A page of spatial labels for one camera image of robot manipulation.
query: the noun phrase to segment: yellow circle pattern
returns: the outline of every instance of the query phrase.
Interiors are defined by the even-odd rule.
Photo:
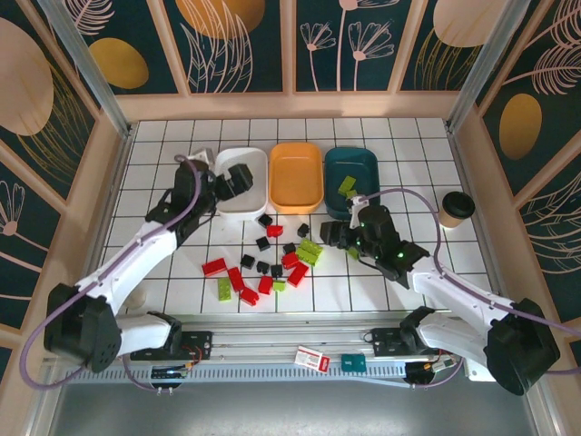
[[[145,59],[125,41],[103,38],[92,43],[89,50],[109,84],[135,89],[147,83],[149,69]]]

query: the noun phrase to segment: leaf illustration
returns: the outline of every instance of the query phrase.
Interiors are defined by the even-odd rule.
[[[115,14],[113,0],[64,0],[81,35],[98,35]]]

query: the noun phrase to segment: cable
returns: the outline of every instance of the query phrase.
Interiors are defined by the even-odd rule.
[[[82,291],[77,293],[73,298],[71,298],[70,300],[67,300],[62,305],[57,307],[54,310],[54,312],[49,314],[44,319],[44,321],[42,321],[38,325],[38,327],[36,327],[34,329],[34,331],[31,333],[31,335],[28,337],[28,339],[25,342],[25,345],[22,349],[22,353],[20,354],[20,361],[19,361],[20,375],[21,375],[22,379],[25,381],[25,383],[28,386],[30,386],[31,388],[37,389],[39,391],[48,391],[51,389],[58,388],[60,386],[63,386],[64,384],[68,383],[71,379],[76,377],[84,369],[81,366],[81,367],[79,367],[78,370],[76,370],[72,374],[70,374],[67,377],[63,378],[62,380],[56,381],[52,384],[41,384],[41,383],[34,381],[30,377],[30,374],[28,373],[28,370],[26,368],[26,363],[28,360],[28,353],[30,352],[30,349],[31,349],[34,341],[36,340],[36,338],[38,338],[38,336],[40,336],[42,334],[44,328],[48,324],[50,324],[52,321],[54,321],[59,315],[63,314],[68,308],[70,308],[76,302],[81,300],[87,293],[92,291],[95,287],[100,286],[102,284],[103,280],[106,279],[109,276],[109,274],[111,274],[111,272],[114,271],[114,269],[117,268],[125,259],[127,259],[127,257],[129,257],[135,249],[137,249],[140,245],[143,245],[143,243],[152,239],[154,236],[158,235],[161,232],[166,231],[168,228],[170,228],[173,225],[175,225],[176,223],[178,223],[181,219],[183,219],[193,209],[193,206],[195,206],[196,202],[198,201],[198,197],[200,196],[200,190],[201,190],[201,185],[202,185],[201,179],[200,179],[200,173],[198,172],[198,170],[196,169],[196,167],[192,163],[192,161],[190,161],[187,157],[185,157],[181,154],[177,154],[174,157],[174,159],[178,163],[186,162],[193,172],[193,177],[195,179],[195,190],[193,193],[192,201],[188,204],[188,206],[180,214],[178,214],[175,218],[171,219],[168,223],[158,227],[157,229],[152,230],[151,232],[147,233],[143,238],[138,239],[137,241],[132,243],[129,246],[129,248],[121,256],[119,256],[118,259],[116,259],[114,262],[112,262],[111,265],[107,269],[105,269],[105,271],[103,271],[102,274],[99,275],[97,282],[92,282],[85,289],[83,289]]]
[[[477,292],[472,291],[471,289],[469,289],[467,286],[465,286],[464,284],[454,280],[453,277],[448,276],[445,272],[444,269],[442,267],[442,265],[440,264],[439,260],[438,260],[438,253],[439,253],[439,249],[440,246],[442,244],[442,235],[440,233],[439,230],[439,222],[438,222],[438,215],[436,214],[436,211],[434,210],[434,208],[432,207],[432,205],[429,203],[428,200],[426,200],[422,195],[420,195],[419,193],[416,193],[415,191],[411,191],[410,189],[407,188],[389,188],[389,189],[385,189],[383,191],[379,191],[377,193],[372,193],[371,195],[367,195],[362,197],[360,200],[361,201],[366,201],[366,200],[370,200],[372,198],[375,197],[379,197],[380,195],[383,195],[384,193],[410,193],[416,197],[418,197],[420,199],[421,202],[423,202],[429,209],[432,218],[434,219],[434,223],[436,224],[436,235],[438,238],[438,241],[436,243],[436,249],[434,250],[434,264],[436,265],[436,269],[438,270],[438,272],[442,275],[442,277],[444,277],[446,280],[448,280],[450,283],[454,284],[455,286],[457,286],[459,289],[461,289],[462,291],[468,293],[469,295],[471,295],[472,297],[476,298],[477,300],[482,301],[483,303],[485,303],[488,306],[492,306],[495,307],[503,312],[507,312],[507,313],[511,313],[515,316],[519,316],[521,318],[526,318],[530,321],[534,321],[534,322],[538,322],[541,324],[544,324],[546,326],[549,327],[553,327],[556,328],[558,330],[561,330],[562,332],[566,332],[570,335],[576,336],[577,338],[581,338],[581,332],[575,329],[572,329],[571,327],[568,327],[560,322],[555,322],[555,321],[551,321],[548,320],[546,318],[541,318],[540,316],[536,316],[533,315],[531,313],[526,313],[526,312],[521,312],[517,309],[513,309],[512,307],[508,307],[505,306],[504,304],[500,304],[498,302],[493,302],[492,300],[489,300],[487,297],[480,295]],[[581,373],[581,366],[576,367],[576,368],[572,368],[570,370],[562,370],[562,371],[557,371],[557,370],[553,370],[553,371],[547,371],[547,374],[553,374],[553,375],[572,375],[572,374],[579,374]]]

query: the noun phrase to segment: lime green block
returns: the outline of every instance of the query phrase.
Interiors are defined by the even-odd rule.
[[[297,256],[303,262],[308,263],[310,266],[315,266],[315,263],[319,260],[319,256],[315,256],[313,253],[307,252],[304,248],[297,248]]]
[[[351,247],[347,250],[347,253],[349,254],[349,256],[351,256],[356,261],[359,260],[359,252],[357,251],[357,248]]]
[[[272,289],[275,290],[276,292],[282,292],[284,291],[284,287],[286,286],[285,282],[278,282],[275,281],[272,283]]]
[[[305,252],[313,254],[314,256],[317,256],[317,257],[319,257],[319,255],[323,251],[323,247],[321,247],[317,243],[314,243],[310,239],[303,239],[300,242],[299,247],[302,248]]]
[[[345,180],[343,180],[343,183],[339,187],[339,193],[344,197],[347,196],[347,193],[353,189],[353,186],[355,186],[355,182],[356,180],[354,177],[351,177],[350,175],[345,177]]]
[[[218,279],[218,300],[229,302],[232,299],[230,279],[223,277]]]

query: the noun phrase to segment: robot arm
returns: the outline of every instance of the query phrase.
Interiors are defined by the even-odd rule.
[[[461,320],[418,308],[400,324],[401,339],[412,351],[443,349],[475,361],[517,395],[524,394],[558,360],[559,351],[547,326],[501,311],[491,302],[542,317],[538,305],[527,299],[512,302],[438,268],[426,250],[399,239],[385,206],[360,203],[356,197],[352,211],[357,217],[351,223],[321,225],[323,242],[341,249],[357,248],[359,255],[375,260],[375,267],[388,280],[441,303]]]
[[[174,187],[145,216],[137,234],[108,263],[75,286],[58,284],[48,298],[48,314],[77,293],[90,289],[80,300],[50,322],[44,347],[93,372],[107,368],[117,357],[149,348],[179,350],[182,325],[158,312],[118,315],[123,302],[160,261],[177,250],[200,226],[216,203],[229,200],[252,187],[252,174],[242,163],[229,169],[231,178],[210,171],[212,156],[203,151],[188,158],[200,175],[200,193],[193,208],[177,223],[161,229],[186,210],[195,192],[195,178],[188,163],[176,170]],[[144,238],[152,231],[154,236]]]

